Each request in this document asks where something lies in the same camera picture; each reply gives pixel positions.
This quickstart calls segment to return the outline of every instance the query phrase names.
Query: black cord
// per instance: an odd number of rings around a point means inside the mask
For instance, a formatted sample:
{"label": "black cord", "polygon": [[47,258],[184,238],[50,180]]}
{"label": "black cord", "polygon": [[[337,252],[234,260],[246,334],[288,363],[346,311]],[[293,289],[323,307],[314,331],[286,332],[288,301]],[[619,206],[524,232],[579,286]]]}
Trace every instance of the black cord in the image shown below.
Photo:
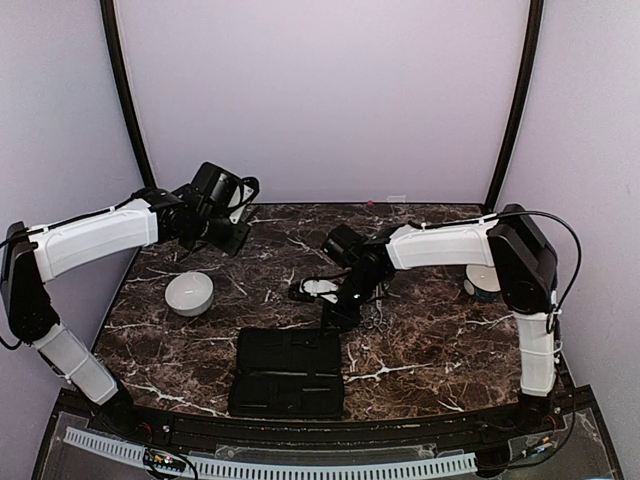
{"label": "black cord", "polygon": [[576,409],[577,409],[576,387],[575,385],[573,385],[573,383],[571,384],[571,396],[573,397],[573,402],[571,407],[571,426],[567,431],[567,436],[564,437],[562,442],[560,442],[558,446],[549,455],[547,455],[545,458],[543,458],[538,462],[526,463],[524,465],[513,465],[513,464],[516,462],[519,462],[520,460],[524,460],[524,458],[526,457],[515,458],[507,463],[503,463],[502,465],[477,465],[478,470],[519,470],[522,468],[537,467],[538,465],[542,465],[543,463],[548,462],[553,457],[555,457],[558,454],[558,452],[562,450],[564,446],[569,442],[569,439],[571,438],[571,434],[573,433],[573,429],[576,425]]}
{"label": "black cord", "polygon": [[[132,198],[133,198],[133,196],[129,197],[127,200],[125,200],[123,202],[120,202],[118,205],[116,205],[114,207],[115,210],[118,210],[119,208],[124,207],[127,203],[129,203],[131,201]],[[68,225],[70,223],[77,222],[79,220],[85,220],[87,218],[91,218],[91,217],[95,217],[95,216],[98,216],[98,215],[102,215],[103,213],[109,213],[110,211],[111,211],[111,208],[105,208],[105,209],[102,209],[102,210],[98,210],[97,212],[85,213],[83,215],[78,215],[77,217],[69,218],[67,220],[63,220],[61,222],[54,223],[53,225],[50,225],[47,228],[49,230],[53,230],[55,228],[60,228],[60,227],[63,227],[64,225]],[[16,242],[19,242],[21,240],[26,240],[31,235],[37,235],[38,233],[42,233],[45,230],[46,230],[46,228],[38,228],[36,230],[31,230],[31,231],[25,229],[25,230],[23,230],[21,232],[16,232],[12,236],[10,236],[8,238],[5,238],[2,242],[0,242],[0,250],[5,248],[10,243],[16,243]],[[4,348],[6,348],[7,350],[17,350],[20,347],[20,345],[22,345],[22,340],[18,340],[18,343],[16,343],[15,345],[10,345],[7,341],[5,341],[4,338],[2,338],[2,336],[0,336],[0,344],[2,344],[2,346]]]}
{"label": "black cord", "polygon": [[243,178],[242,185],[251,188],[253,192],[247,198],[244,198],[244,188],[242,188],[240,192],[240,202],[238,202],[238,205],[236,205],[235,207],[227,208],[227,214],[232,214],[233,212],[241,209],[242,207],[246,207],[251,202],[253,202],[255,198],[258,196],[258,194],[260,193],[260,182],[258,182],[258,179],[256,177]]}
{"label": "black cord", "polygon": [[494,430],[497,430],[498,432],[513,432],[518,429],[518,427],[516,427],[515,425],[511,425],[507,427],[504,425],[498,425],[491,422],[485,422],[484,420],[480,420],[476,422],[476,424],[480,427],[480,429],[492,428]]}
{"label": "black cord", "polygon": [[569,283],[567,284],[567,287],[564,290],[564,293],[562,294],[562,296],[560,297],[560,300],[558,301],[558,304],[555,306],[555,308],[553,309],[552,312],[549,313],[549,316],[547,317],[547,333],[550,334],[551,332],[553,332],[556,323],[558,322],[558,312],[560,311],[560,309],[562,308],[562,305],[564,304],[564,301],[566,300],[567,296],[569,295],[569,292],[571,292],[571,290],[573,289],[573,286],[576,282],[576,279],[578,278],[578,274],[580,273],[580,267],[582,266],[582,244],[580,243],[580,238],[578,237],[578,234],[576,233],[576,231],[571,227],[571,225],[569,225],[565,220],[563,220],[562,218],[558,217],[557,215],[554,215],[552,213],[548,213],[548,212],[541,212],[538,210],[525,210],[525,211],[521,211],[521,212],[503,212],[503,213],[497,213],[497,214],[492,214],[492,215],[488,215],[486,217],[481,217],[481,218],[474,218],[474,219],[470,219],[470,220],[457,220],[457,221],[453,221],[453,222],[443,222],[443,223],[432,223],[432,224],[419,224],[416,222],[409,222],[409,225],[412,226],[413,228],[418,228],[421,230],[434,230],[437,228],[442,228],[442,227],[454,227],[454,226],[460,226],[460,225],[474,225],[479,223],[481,220],[490,222],[493,220],[500,220],[503,218],[510,218],[510,217],[526,217],[526,216],[532,216],[532,217],[544,217],[544,218],[548,218],[551,219],[557,223],[559,223],[560,225],[562,225],[573,237],[573,240],[575,241],[576,244],[576,251],[577,251],[577,259],[576,259],[576,266],[575,269],[573,271],[573,275],[571,276],[571,279],[569,280]]}
{"label": "black cord", "polygon": [[[147,450],[149,450],[149,448],[153,448],[154,450],[158,450],[160,452],[163,453],[168,453],[170,455],[173,455],[176,458],[179,458],[180,460],[182,460],[186,465],[189,466],[189,468],[191,469],[191,471],[193,472],[193,478],[194,480],[198,480],[199,476],[198,476],[198,470],[196,469],[196,466],[193,464],[193,462],[191,462],[191,460],[189,460],[187,457],[185,457],[184,455],[181,455],[179,453],[173,453],[173,452],[169,452],[167,450],[163,450],[162,448],[156,448],[156,447],[147,447]],[[173,475],[173,474],[165,474],[163,472],[158,471],[158,469],[153,465],[153,463],[150,463],[149,468],[151,469],[151,471],[154,473],[154,475],[152,475],[152,477],[157,478],[158,480],[164,480],[167,478],[180,478],[182,477],[182,474],[180,475]]]}
{"label": "black cord", "polygon": [[2,344],[2,346],[4,348],[6,348],[7,350],[17,350],[18,348],[20,348],[20,345],[22,345],[22,340],[18,340],[18,343],[16,343],[15,345],[9,345],[4,338],[2,338],[2,336],[0,336],[0,343]]}
{"label": "black cord", "polygon": [[[154,445],[151,442],[145,442],[144,440],[138,440],[138,439],[131,439],[131,435],[123,435],[122,433],[116,431],[111,425],[109,425],[107,422],[105,422],[102,417],[100,417],[100,415],[98,415],[98,412],[95,411],[94,404],[91,400],[89,400],[86,396],[83,396],[87,406],[89,407],[89,410],[91,411],[91,414],[93,415],[93,418],[95,418],[96,420],[98,420],[98,422],[100,422],[100,424],[102,424],[103,427],[105,427],[107,430],[109,430],[109,432],[111,432],[113,435],[115,435],[116,437],[122,438],[124,440],[128,440],[131,442],[135,442],[135,443],[139,443],[141,445],[144,445],[147,449],[149,448],[153,448],[154,450],[159,450],[161,452],[165,452],[168,453],[170,455],[173,455],[174,457],[179,458],[180,460],[182,460],[184,463],[186,463],[187,465],[189,465],[189,468],[193,471],[193,478],[194,480],[198,480],[198,470],[196,469],[196,466],[193,464],[193,462],[191,462],[191,460],[189,460],[187,457],[185,457],[184,455],[177,453],[177,452],[172,452],[170,450],[167,450],[164,447],[160,447],[157,445]],[[138,425],[138,428],[134,431],[137,432],[138,429],[140,428],[142,424]]]}
{"label": "black cord", "polygon": [[338,278],[342,278],[342,277],[346,277],[347,275],[349,275],[350,271],[347,272],[341,272],[341,273],[337,273],[335,275],[311,275],[309,277],[305,277],[302,280],[300,280],[300,284],[303,285],[305,282],[308,282],[309,280],[315,280],[315,281],[319,281],[319,280],[337,280]]}

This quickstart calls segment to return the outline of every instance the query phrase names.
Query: white wall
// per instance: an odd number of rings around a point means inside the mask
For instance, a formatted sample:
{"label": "white wall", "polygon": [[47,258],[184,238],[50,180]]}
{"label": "white wall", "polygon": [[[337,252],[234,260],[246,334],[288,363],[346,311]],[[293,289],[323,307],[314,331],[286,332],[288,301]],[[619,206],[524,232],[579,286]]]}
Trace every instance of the white wall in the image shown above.
{"label": "white wall", "polygon": [[[566,355],[591,383],[626,478],[640,478],[640,5],[547,2],[501,203],[566,218],[585,264],[563,315]],[[568,237],[553,237],[573,268]]]}
{"label": "white wall", "polygon": [[[98,1],[2,2],[0,236],[111,205],[141,186],[122,120]],[[54,307],[91,342],[130,254],[49,286]],[[12,340],[4,311],[0,333]],[[36,352],[0,349],[0,477],[31,478],[60,382]]]}
{"label": "white wall", "polygon": [[263,202],[484,201],[527,0],[117,4],[160,184],[210,160]]}

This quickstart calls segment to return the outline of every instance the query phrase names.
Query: white cable tray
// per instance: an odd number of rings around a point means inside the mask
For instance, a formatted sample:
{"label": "white cable tray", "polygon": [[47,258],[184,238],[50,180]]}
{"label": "white cable tray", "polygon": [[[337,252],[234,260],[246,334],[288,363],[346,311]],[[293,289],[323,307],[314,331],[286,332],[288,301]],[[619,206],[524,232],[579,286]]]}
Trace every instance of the white cable tray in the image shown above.
{"label": "white cable tray", "polygon": [[[145,447],[141,445],[73,427],[67,427],[64,442],[116,462],[146,468],[142,463]],[[197,455],[189,455],[188,458],[201,479],[216,480],[426,480],[448,478],[478,470],[473,453],[412,462],[319,467],[230,462]],[[176,473],[169,468],[157,469]],[[188,466],[182,473],[182,478],[194,478]]]}

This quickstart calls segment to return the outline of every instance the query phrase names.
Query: small white object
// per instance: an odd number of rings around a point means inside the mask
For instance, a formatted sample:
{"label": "small white object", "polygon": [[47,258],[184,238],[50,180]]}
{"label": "small white object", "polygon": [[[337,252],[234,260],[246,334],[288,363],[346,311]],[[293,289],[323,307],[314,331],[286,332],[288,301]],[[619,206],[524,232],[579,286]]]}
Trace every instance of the small white object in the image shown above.
{"label": "small white object", "polygon": [[496,269],[484,265],[468,265],[467,278],[476,287],[485,292],[499,292],[500,282]]}
{"label": "small white object", "polygon": [[196,317],[213,303],[213,282],[204,273],[183,273],[169,284],[164,298],[178,315]]}
{"label": "small white object", "polygon": [[387,197],[387,203],[407,203],[406,195],[389,195]]}

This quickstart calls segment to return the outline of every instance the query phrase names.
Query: white bowl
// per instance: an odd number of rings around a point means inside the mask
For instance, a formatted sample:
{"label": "white bowl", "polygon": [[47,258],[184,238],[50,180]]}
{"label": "white bowl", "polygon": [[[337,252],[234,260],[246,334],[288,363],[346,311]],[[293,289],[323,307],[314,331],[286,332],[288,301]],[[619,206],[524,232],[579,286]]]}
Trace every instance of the white bowl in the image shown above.
{"label": "white bowl", "polygon": [[167,286],[164,299],[178,315],[197,317],[213,303],[213,282],[204,273],[183,273]]}

